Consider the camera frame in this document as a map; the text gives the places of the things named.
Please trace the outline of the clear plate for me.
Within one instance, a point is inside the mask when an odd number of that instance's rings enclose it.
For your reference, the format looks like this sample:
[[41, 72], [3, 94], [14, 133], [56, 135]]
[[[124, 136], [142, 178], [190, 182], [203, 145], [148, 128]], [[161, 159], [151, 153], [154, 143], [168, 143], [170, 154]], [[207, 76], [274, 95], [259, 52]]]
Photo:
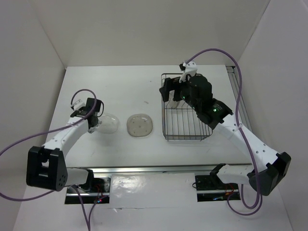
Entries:
[[167, 109], [175, 109], [175, 108], [178, 107], [178, 103], [179, 102], [174, 101], [173, 98], [174, 98], [174, 91], [171, 91], [169, 93], [169, 101], [166, 103], [166, 108]]
[[118, 130], [119, 127], [119, 119], [113, 114], [103, 114], [101, 116], [102, 123], [97, 128], [97, 131], [104, 134], [113, 134]]

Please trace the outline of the smoky plate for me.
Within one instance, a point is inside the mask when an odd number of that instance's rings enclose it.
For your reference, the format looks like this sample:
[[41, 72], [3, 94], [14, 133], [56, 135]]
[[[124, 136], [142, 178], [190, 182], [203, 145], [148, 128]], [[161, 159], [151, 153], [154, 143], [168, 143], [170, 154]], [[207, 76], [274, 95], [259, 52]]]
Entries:
[[127, 132], [132, 137], [148, 136], [153, 130], [153, 121], [147, 114], [134, 114], [127, 119]]
[[176, 102], [175, 108], [179, 108], [179, 107], [181, 107], [185, 103], [184, 99], [182, 97], [180, 97], [180, 96], [179, 97], [175, 97], [174, 100]]

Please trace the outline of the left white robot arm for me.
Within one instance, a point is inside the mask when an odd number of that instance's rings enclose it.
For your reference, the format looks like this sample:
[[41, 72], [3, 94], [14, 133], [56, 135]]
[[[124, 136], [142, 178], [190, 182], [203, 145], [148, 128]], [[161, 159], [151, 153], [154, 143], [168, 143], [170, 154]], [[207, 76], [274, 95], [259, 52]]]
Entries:
[[41, 147], [28, 151], [26, 184], [28, 186], [61, 191], [65, 186], [77, 185], [90, 192], [95, 186], [94, 173], [88, 168], [67, 167], [65, 158], [75, 143], [86, 133], [93, 133], [100, 125], [98, 113], [104, 110], [101, 100], [87, 98], [86, 103], [72, 105], [67, 128], [57, 133]]

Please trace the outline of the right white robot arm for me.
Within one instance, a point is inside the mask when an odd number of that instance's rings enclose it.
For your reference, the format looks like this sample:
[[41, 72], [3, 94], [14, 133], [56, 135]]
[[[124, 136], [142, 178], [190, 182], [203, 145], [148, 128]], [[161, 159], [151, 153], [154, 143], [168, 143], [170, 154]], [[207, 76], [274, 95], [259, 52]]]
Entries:
[[233, 111], [214, 98], [212, 85], [203, 75], [189, 76], [185, 81], [180, 77], [167, 77], [159, 91], [165, 103], [173, 92], [174, 101], [186, 102], [201, 122], [251, 159], [251, 164], [246, 166], [217, 165], [210, 173], [212, 187], [220, 189], [228, 183], [250, 185], [262, 196], [268, 196], [285, 177], [291, 163], [290, 155], [270, 148], [236, 120]]

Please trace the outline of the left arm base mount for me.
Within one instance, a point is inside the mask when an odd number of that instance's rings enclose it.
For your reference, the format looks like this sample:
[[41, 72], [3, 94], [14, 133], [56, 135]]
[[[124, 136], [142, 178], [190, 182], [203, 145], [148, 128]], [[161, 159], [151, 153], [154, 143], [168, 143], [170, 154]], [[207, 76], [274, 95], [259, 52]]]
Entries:
[[[81, 196], [83, 204], [108, 204], [110, 202], [111, 177], [102, 176], [94, 178], [89, 189], [78, 186], [77, 190]], [[78, 193], [75, 189], [69, 188], [66, 191], [64, 203], [66, 205], [80, 204]]]

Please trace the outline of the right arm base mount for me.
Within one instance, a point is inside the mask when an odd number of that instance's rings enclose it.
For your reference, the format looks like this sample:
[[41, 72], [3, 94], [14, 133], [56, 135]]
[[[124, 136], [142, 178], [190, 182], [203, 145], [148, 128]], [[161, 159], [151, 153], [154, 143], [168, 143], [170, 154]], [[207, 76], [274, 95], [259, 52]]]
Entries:
[[237, 184], [214, 181], [209, 175], [196, 175], [192, 187], [196, 189], [197, 202], [240, 200]]

